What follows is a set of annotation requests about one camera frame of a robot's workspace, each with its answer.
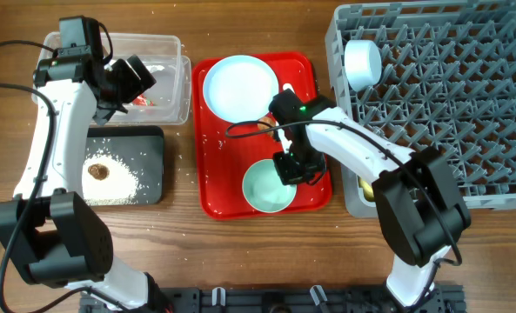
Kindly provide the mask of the red snack wrapper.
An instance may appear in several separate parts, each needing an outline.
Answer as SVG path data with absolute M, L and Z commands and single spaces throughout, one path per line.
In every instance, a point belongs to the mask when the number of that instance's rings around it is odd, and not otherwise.
M 138 96 L 136 99 L 134 99 L 132 101 L 132 104 L 136 105 L 136 106 L 153 106 L 154 105 L 154 103 L 150 99 L 145 97 L 144 95 Z

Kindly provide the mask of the green bowl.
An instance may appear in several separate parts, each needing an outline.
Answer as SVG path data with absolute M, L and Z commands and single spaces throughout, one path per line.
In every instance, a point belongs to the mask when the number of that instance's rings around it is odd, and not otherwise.
M 286 209 L 295 199 L 297 186 L 284 185 L 271 159 L 254 163 L 245 172 L 242 192 L 245 201 L 255 210 L 267 214 Z

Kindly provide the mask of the white napkin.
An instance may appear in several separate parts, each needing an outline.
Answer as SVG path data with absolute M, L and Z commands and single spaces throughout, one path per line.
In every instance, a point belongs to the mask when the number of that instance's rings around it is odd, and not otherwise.
M 156 73 L 164 70 L 163 65 L 146 65 L 146 69 L 151 73 Z

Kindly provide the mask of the yellow plastic cup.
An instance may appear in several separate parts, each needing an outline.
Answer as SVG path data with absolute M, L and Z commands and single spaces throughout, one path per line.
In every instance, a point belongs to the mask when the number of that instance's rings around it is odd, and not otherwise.
M 359 188 L 363 191 L 364 199 L 368 202 L 374 202 L 375 198 L 372 186 L 361 177 L 358 179 L 358 183 Z

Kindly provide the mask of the brown food lump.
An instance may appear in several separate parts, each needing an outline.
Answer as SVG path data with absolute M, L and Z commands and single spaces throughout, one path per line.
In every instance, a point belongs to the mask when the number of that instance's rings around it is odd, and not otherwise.
M 88 167 L 88 173 L 96 180 L 106 179 L 110 173 L 107 166 L 101 163 L 94 163 Z

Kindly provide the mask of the light blue plate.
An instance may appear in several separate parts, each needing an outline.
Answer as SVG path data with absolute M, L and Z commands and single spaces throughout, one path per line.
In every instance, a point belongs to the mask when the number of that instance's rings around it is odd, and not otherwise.
M 209 110 L 228 123 L 258 120 L 269 112 L 279 82 L 273 69 L 257 57 L 236 55 L 219 60 L 204 77 Z

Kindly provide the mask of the white rice pile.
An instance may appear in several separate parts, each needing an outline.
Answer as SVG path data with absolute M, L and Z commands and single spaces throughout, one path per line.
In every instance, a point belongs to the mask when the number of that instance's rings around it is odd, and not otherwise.
M 88 167 L 101 163 L 108 167 L 110 173 L 102 181 L 94 179 L 88 173 Z M 142 193 L 143 185 L 126 160 L 117 155 L 103 152 L 88 153 L 82 171 L 84 200 L 91 206 L 134 204 L 135 197 Z

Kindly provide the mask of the light blue bowl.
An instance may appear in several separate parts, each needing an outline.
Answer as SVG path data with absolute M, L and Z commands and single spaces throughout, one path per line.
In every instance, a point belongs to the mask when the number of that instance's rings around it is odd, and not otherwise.
M 379 48 L 370 40 L 351 40 L 344 51 L 345 76 L 354 91 L 361 91 L 379 82 L 382 61 Z

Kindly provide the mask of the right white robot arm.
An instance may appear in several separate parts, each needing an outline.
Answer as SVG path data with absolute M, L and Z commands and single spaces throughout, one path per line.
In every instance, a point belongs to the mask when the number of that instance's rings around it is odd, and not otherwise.
M 323 96 L 304 103 L 284 90 L 272 98 L 269 111 L 276 124 L 263 123 L 261 131 L 284 139 L 283 151 L 272 157 L 280 182 L 316 183 L 326 171 L 325 156 L 366 181 L 394 253 L 386 290 L 403 311 L 431 301 L 440 265 L 461 265 L 457 242 L 472 222 L 439 150 L 415 151 L 387 141 Z

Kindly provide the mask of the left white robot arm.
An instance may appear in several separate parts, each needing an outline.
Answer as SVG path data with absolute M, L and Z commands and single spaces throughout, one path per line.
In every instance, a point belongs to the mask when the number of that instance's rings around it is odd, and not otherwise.
M 38 108 L 26 168 L 13 197 L 0 203 L 0 288 L 13 265 L 27 284 L 83 292 L 112 310 L 171 312 L 153 277 L 115 256 L 108 227 L 82 191 L 90 124 L 125 111 L 155 78 L 137 56 L 114 58 L 98 20 L 64 17 L 59 30 L 61 46 L 38 63 L 28 88 Z

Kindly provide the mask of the grey dishwasher rack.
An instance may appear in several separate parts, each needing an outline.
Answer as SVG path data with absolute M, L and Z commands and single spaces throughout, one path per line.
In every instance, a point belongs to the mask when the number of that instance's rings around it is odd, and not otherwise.
M 345 76 L 345 46 L 379 48 L 379 83 Z M 388 141 L 444 154 L 472 209 L 516 209 L 516 1 L 353 3 L 325 35 L 338 106 Z

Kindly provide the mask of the clear plastic bin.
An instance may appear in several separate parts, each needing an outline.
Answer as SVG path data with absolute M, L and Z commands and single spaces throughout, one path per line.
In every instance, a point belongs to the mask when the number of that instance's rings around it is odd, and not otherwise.
M 109 70 L 118 60 L 137 55 L 146 65 L 163 65 L 153 73 L 157 82 L 142 95 L 153 106 L 125 105 L 127 114 L 117 112 L 106 125 L 119 124 L 182 124 L 189 115 L 191 94 L 191 62 L 181 54 L 180 40 L 175 36 L 129 33 L 101 33 L 104 55 L 112 59 L 104 66 Z

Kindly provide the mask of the red plastic tray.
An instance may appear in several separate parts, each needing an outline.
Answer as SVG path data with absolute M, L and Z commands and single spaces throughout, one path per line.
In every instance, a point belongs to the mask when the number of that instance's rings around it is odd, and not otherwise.
M 278 81 L 290 83 L 296 95 L 308 101 L 317 95 L 312 63 L 296 51 L 257 54 L 276 74 Z M 203 96 L 204 79 L 219 60 L 205 59 L 192 71 L 193 124 L 200 204 L 203 211 L 217 220 L 250 218 L 262 213 L 245 200 L 242 183 L 245 172 L 254 163 L 270 159 L 281 144 L 267 135 L 230 139 L 224 132 L 230 125 L 216 117 Z

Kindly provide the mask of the white plastic spoon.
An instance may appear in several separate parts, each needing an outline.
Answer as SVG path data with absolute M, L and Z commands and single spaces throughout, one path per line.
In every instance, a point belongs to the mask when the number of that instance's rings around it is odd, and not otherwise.
M 292 93 L 294 93 L 294 89 L 290 83 L 284 83 L 282 86 L 282 90 L 290 90 Z

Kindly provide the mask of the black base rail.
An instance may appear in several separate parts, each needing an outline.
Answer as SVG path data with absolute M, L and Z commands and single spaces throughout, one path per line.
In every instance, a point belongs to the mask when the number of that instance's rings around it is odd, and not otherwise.
M 198 288 L 161 289 L 171 301 L 172 312 L 405 312 L 381 285 L 355 286 L 346 290 L 315 285 L 308 290 L 214 290 Z M 119 312 L 94 297 L 82 295 L 78 312 Z M 461 285 L 436 284 L 427 299 L 406 312 L 465 313 Z

